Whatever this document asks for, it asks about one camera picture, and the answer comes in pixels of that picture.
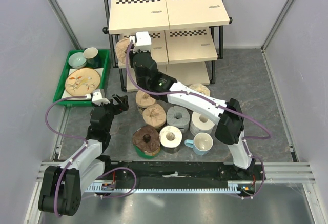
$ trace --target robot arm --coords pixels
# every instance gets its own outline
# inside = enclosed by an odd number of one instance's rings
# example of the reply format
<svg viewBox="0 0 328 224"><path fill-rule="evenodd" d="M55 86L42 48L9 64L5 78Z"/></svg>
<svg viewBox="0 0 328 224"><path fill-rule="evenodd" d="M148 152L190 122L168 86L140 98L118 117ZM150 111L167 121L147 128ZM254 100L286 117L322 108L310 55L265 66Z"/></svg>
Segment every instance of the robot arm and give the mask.
<svg viewBox="0 0 328 224"><path fill-rule="evenodd" d="M59 166L46 168L42 182L38 208L41 211L54 213L55 189L62 170L70 164L62 178L58 194L58 212L62 215L72 216L76 213L81 196L87 187L104 173L105 163L101 161L101 154L108 147L111 135L109 133L114 115L128 110L128 97L113 95L113 100L105 98L104 91L97 89L92 93L92 104L95 108L90 113L90 126L88 127L88 146L81 148Z"/></svg>
<svg viewBox="0 0 328 224"><path fill-rule="evenodd" d="M220 142L228 145L236 169L246 172L247 175L251 174L255 161L246 151L245 146L247 147L247 145L244 145L242 141L244 137L243 118L219 107L220 105L241 113L239 102L232 98L227 102L210 97L216 104L213 105L205 99L190 95L190 93L193 92L197 93L198 96L201 95L205 98L209 98L186 87L175 78L158 71L157 63L150 55L151 39L148 32L136 33L136 36L131 36L130 40L134 42L133 51L129 53L130 65L134 69L137 84L150 92L168 93L167 95L154 94L152 97L167 103L186 107L206 116L217 124L215 137ZM187 93L169 93L174 91L186 91Z"/></svg>

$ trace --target bowl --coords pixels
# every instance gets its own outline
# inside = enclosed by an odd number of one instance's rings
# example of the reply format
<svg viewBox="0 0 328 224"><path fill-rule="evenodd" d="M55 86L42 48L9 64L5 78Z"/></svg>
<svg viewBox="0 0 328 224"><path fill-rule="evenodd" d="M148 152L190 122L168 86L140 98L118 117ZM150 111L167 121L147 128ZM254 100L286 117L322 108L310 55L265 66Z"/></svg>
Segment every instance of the bowl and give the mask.
<svg viewBox="0 0 328 224"><path fill-rule="evenodd" d="M68 64L73 69L81 69L85 65L87 65L87 60L83 56L83 52L77 52L70 56L70 58L68 59Z"/></svg>

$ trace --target decorated plate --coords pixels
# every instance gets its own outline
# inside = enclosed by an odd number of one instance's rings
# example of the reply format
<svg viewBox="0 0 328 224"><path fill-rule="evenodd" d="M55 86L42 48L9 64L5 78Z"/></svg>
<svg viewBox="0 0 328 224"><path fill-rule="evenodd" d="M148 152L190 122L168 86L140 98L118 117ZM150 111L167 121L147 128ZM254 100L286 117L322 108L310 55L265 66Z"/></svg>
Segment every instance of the decorated plate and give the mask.
<svg viewBox="0 0 328 224"><path fill-rule="evenodd" d="M65 90L72 96L92 93L100 85L100 76L94 69L78 69L67 77Z"/></svg>

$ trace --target shelf board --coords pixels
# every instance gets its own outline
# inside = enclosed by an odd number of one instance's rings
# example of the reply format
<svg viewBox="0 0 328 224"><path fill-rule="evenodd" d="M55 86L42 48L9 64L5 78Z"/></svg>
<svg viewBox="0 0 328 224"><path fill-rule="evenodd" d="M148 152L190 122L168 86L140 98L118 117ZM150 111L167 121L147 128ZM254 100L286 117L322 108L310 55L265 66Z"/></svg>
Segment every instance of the shelf board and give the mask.
<svg viewBox="0 0 328 224"><path fill-rule="evenodd" d="M166 0L170 29L229 24L222 0Z"/></svg>
<svg viewBox="0 0 328 224"><path fill-rule="evenodd" d="M134 69L132 69L132 68L129 68L129 69L130 69L132 78L136 82ZM166 71L166 65L160 65L160 66L158 66L158 71L166 74L167 73L167 71ZM127 91L128 92L136 92L136 91L138 91L138 89L130 81L130 78L128 77L128 75L127 75L127 79L126 80L127 80Z"/></svg>
<svg viewBox="0 0 328 224"><path fill-rule="evenodd" d="M168 30L165 0L111 0L109 33Z"/></svg>
<svg viewBox="0 0 328 224"><path fill-rule="evenodd" d="M217 60L209 27L165 31L169 64Z"/></svg>
<svg viewBox="0 0 328 224"><path fill-rule="evenodd" d="M120 34L119 40L134 35L134 33ZM157 62L158 66L168 64L168 54L166 50L164 31L152 31L149 32L149 35L152 40L152 49L150 52L152 58ZM123 69L125 68L125 64L118 61L118 67Z"/></svg>
<svg viewBox="0 0 328 224"><path fill-rule="evenodd" d="M210 79L207 73L205 62L168 64L166 65L167 75L176 78L185 85L201 83L209 85Z"/></svg>

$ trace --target white mug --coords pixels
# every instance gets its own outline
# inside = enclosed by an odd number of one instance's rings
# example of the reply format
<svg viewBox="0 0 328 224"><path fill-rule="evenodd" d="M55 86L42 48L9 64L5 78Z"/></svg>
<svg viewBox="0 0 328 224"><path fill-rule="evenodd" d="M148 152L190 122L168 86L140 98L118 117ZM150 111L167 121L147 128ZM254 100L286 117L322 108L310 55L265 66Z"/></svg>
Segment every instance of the white mug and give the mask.
<svg viewBox="0 0 328 224"><path fill-rule="evenodd" d="M197 133L194 139L186 139L184 144L193 148L199 156L206 155L213 146L213 139L208 133Z"/></svg>

